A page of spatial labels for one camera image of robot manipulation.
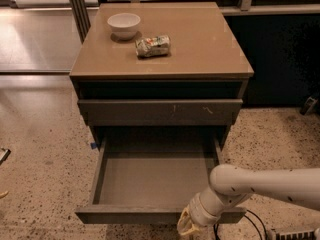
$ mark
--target can label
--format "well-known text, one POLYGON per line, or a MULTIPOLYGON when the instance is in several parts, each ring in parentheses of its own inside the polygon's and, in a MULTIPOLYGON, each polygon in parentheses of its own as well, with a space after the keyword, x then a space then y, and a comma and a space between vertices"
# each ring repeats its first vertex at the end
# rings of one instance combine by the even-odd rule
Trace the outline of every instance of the can label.
POLYGON ((152 38, 140 38, 136 41, 138 57, 167 55, 170 52, 170 38, 167 35, 152 38))

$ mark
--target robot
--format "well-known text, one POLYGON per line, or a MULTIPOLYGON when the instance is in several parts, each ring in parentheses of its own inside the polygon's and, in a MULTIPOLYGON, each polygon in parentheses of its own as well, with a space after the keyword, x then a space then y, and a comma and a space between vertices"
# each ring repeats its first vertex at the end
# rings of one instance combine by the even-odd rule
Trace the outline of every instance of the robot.
MULTIPOLYGON (((320 211, 320 168, 253 171, 229 164, 216 166, 209 186, 197 193, 183 210, 177 225, 180 235, 192 235, 214 225, 221 214, 251 197, 267 196, 320 211)), ((315 231, 320 240, 319 229, 315 231)))

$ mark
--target floor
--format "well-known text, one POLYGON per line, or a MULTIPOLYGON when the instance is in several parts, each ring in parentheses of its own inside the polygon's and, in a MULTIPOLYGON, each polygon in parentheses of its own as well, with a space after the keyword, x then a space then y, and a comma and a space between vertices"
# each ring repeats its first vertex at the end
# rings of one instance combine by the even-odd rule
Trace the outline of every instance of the floor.
MULTIPOLYGON (((187 239, 174 225, 84 225, 77 218, 75 209, 89 198, 98 151, 90 147, 68 76, 2 76, 0 101, 0 146, 12 151, 0 166, 0 192, 9 191, 0 199, 0 239, 187 239)), ((316 114, 242 109, 223 157, 256 170, 314 168, 319 140, 316 114)), ((254 195, 241 206, 258 214, 267 229, 320 226, 320 212, 270 198, 254 195)), ((221 225, 219 235, 259 239, 245 218, 221 225)), ((214 239, 212 229, 194 239, 214 239)))
POLYGON ((70 9, 0 8, 0 43, 0 72, 67 72, 81 47, 70 9))

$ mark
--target bowl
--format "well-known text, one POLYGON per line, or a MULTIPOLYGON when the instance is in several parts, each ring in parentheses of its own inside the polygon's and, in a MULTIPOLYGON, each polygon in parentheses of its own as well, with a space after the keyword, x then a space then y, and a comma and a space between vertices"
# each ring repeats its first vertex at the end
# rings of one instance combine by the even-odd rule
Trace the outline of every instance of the bowl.
POLYGON ((119 13, 108 19, 111 31, 120 40, 130 40, 138 32, 140 17, 133 13, 119 13))

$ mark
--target open drawer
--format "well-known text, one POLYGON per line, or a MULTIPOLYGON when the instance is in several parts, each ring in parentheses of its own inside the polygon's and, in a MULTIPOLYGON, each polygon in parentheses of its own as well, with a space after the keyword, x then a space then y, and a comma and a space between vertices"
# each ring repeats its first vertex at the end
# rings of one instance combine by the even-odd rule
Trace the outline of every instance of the open drawer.
MULTIPOLYGON (((84 223, 176 224, 219 164, 214 127, 106 127, 84 223)), ((235 208, 219 223, 236 223, 235 208)))
POLYGON ((82 100, 87 125, 232 125, 241 99, 82 100))

